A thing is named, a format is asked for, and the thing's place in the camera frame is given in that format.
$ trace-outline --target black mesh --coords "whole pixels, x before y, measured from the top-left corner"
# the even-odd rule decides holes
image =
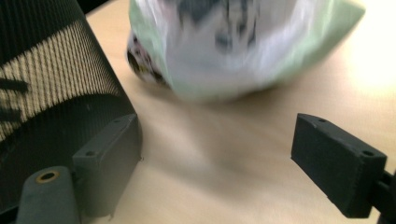
[[[23,181],[134,113],[75,0],[0,0],[0,214]]]

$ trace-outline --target white plastic bag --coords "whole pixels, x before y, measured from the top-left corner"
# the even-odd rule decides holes
[[[363,14],[347,0],[131,0],[129,62],[183,99],[231,99],[321,60]]]

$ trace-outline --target metal grommet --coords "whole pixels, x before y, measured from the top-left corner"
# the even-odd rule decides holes
[[[47,171],[41,175],[39,175],[36,179],[35,182],[38,184],[47,184],[51,182],[52,180],[58,178],[59,172],[56,170],[53,171]]]

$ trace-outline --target table surface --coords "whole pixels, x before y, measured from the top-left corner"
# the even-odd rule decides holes
[[[143,156],[116,215],[102,223],[376,223],[346,219],[290,159],[297,113],[330,120],[396,168],[396,1],[367,0],[364,19],[290,84],[230,103],[182,102],[141,82],[125,60],[128,0],[88,16],[142,122]]]

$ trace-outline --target screw hole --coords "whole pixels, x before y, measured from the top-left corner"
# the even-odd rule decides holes
[[[40,179],[41,180],[49,180],[49,179],[53,178],[54,176],[55,176],[54,173],[47,173],[47,174],[42,175]]]
[[[59,172],[58,171],[49,171],[44,174],[41,174],[35,179],[35,182],[38,184],[46,184],[51,182],[52,180],[58,178]]]
[[[89,152],[85,153],[85,155],[86,155],[86,156],[94,156],[94,155],[95,155],[95,152],[89,151]]]
[[[366,156],[374,156],[374,153],[370,151],[363,151],[363,154]]]

